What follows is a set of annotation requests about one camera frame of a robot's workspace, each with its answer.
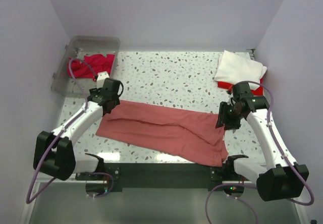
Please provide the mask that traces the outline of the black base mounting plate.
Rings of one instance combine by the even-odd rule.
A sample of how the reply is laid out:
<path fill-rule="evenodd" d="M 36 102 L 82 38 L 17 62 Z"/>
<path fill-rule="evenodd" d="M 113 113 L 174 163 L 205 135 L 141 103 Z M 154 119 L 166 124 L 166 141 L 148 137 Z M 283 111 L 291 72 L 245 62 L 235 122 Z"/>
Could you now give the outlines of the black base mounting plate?
<path fill-rule="evenodd" d="M 77 174 L 77 181 L 106 181 L 111 186 L 114 181 L 139 181 L 140 184 L 114 183 L 113 191 L 124 188 L 167 188 L 167 189 L 208 189 L 222 184 L 220 181 L 242 181 L 247 179 L 234 173 L 226 174 L 224 167 L 209 167 L 195 163 L 105 163 L 105 172 L 110 177 Z M 153 181 L 193 181 L 193 184 L 148 185 L 145 180 Z M 88 184 L 86 190 L 102 190 L 103 184 Z"/>

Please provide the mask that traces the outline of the folded white t shirt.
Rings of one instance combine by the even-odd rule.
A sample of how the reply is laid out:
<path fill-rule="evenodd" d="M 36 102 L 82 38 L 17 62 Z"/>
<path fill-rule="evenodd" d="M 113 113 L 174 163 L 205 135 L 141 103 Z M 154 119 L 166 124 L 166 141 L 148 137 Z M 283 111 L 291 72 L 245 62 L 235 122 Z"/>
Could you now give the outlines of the folded white t shirt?
<path fill-rule="evenodd" d="M 266 72 L 267 67 L 262 63 L 225 50 L 219 57 L 214 80 L 230 84 L 236 84 L 241 81 L 259 83 Z"/>

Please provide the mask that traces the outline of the salmon pink t shirt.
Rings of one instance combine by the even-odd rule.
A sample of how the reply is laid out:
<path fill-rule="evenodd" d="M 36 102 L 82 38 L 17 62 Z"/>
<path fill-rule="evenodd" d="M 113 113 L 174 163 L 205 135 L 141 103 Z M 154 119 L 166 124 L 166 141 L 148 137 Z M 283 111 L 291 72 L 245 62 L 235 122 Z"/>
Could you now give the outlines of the salmon pink t shirt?
<path fill-rule="evenodd" d="M 220 167 L 228 152 L 217 120 L 213 113 L 122 100 L 103 116 L 96 135 Z"/>

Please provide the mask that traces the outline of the clear plastic bin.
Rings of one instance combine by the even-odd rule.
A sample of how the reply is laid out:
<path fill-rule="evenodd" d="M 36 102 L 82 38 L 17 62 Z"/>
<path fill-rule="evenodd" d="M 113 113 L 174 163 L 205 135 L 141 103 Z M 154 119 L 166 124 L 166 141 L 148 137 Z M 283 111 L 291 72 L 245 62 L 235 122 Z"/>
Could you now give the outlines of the clear plastic bin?
<path fill-rule="evenodd" d="M 58 70 L 53 75 L 51 91 L 64 97 L 81 97 L 81 89 L 96 86 L 96 76 L 108 72 L 111 76 L 117 65 L 120 40 L 107 36 L 75 36 L 66 45 Z"/>

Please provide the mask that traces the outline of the crumpled red t shirt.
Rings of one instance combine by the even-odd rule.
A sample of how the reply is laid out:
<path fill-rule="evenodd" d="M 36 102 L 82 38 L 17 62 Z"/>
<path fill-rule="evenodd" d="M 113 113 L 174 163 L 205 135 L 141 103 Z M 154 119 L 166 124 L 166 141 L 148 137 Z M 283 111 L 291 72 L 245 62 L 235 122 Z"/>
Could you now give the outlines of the crumpled red t shirt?
<path fill-rule="evenodd" d="M 73 72 L 75 78 L 92 79 L 95 81 L 95 75 L 98 75 L 98 73 L 103 71 L 107 71 L 108 74 L 111 73 L 114 59 L 114 54 L 85 55 L 82 60 L 73 59 L 69 67 L 69 61 L 71 60 L 69 58 L 67 62 L 67 73 L 70 77 L 72 77 L 71 72 Z"/>

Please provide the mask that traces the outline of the folded red t shirt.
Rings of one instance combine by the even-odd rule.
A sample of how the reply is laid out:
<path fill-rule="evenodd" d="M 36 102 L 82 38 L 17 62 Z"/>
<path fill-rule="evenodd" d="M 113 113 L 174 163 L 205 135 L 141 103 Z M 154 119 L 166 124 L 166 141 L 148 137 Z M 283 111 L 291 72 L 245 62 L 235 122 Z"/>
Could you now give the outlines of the folded red t shirt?
<path fill-rule="evenodd" d="M 227 83 L 227 82 L 223 82 L 223 81 L 216 81 L 218 84 L 219 88 L 225 89 L 225 90 L 231 90 L 233 87 L 233 84 L 231 83 Z M 254 83 L 249 83 L 250 86 L 250 90 L 253 93 L 253 95 L 255 96 L 262 96 L 263 95 L 263 87 L 259 86 L 257 84 Z"/>

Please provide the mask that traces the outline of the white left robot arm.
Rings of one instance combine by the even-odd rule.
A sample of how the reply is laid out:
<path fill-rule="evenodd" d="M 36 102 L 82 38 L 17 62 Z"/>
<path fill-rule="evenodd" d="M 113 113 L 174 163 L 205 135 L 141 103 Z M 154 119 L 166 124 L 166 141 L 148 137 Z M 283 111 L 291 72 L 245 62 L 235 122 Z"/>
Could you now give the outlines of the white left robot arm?
<path fill-rule="evenodd" d="M 103 159 L 89 153 L 77 155 L 74 145 L 90 126 L 120 104 L 123 90 L 121 81 L 105 78 L 101 87 L 89 90 L 85 103 L 70 119 L 50 132 L 39 133 L 33 160 L 35 173 L 62 181 L 80 173 L 87 173 L 94 180 L 101 179 Z"/>

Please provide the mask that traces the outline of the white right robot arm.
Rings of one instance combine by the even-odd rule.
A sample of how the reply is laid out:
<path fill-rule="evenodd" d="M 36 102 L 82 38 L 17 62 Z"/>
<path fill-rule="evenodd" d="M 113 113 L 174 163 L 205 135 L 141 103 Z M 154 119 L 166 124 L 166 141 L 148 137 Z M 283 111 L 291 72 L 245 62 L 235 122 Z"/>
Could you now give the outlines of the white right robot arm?
<path fill-rule="evenodd" d="M 308 188 L 309 170 L 299 164 L 286 147 L 272 116 L 272 101 L 253 95 L 250 81 L 232 86 L 231 98 L 221 102 L 216 128 L 238 130 L 244 119 L 252 128 L 264 154 L 265 166 L 244 154 L 228 156 L 221 174 L 230 180 L 240 176 L 252 182 L 262 200 L 288 199 L 293 202 Z"/>

